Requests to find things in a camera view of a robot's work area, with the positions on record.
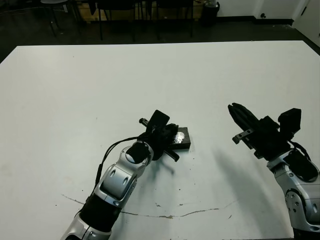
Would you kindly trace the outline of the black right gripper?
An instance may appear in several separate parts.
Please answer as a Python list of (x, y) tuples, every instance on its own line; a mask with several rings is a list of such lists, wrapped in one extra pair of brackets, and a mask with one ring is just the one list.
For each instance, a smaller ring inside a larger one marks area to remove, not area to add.
[(254, 149), (258, 159), (273, 160), (291, 149), (291, 129), (281, 128), (269, 116), (258, 119), (239, 103), (229, 104), (227, 108), (234, 122), (242, 129), (232, 140), (236, 144), (243, 142), (249, 149)]

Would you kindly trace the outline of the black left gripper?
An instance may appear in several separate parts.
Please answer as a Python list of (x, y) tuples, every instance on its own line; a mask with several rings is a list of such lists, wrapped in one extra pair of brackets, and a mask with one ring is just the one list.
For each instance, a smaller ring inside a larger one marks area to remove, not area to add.
[(169, 116), (152, 116), (150, 120), (140, 118), (139, 123), (146, 127), (144, 133), (138, 136), (138, 140), (147, 143), (153, 150), (153, 161), (157, 161), (163, 153), (171, 157), (175, 162), (180, 156), (170, 149), (179, 126), (169, 122)]

